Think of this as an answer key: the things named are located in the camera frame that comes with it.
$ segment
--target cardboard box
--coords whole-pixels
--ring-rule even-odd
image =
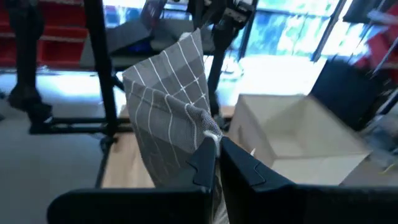
[[[355,133],[311,96],[240,95],[229,136],[300,184],[339,185],[369,154]]]

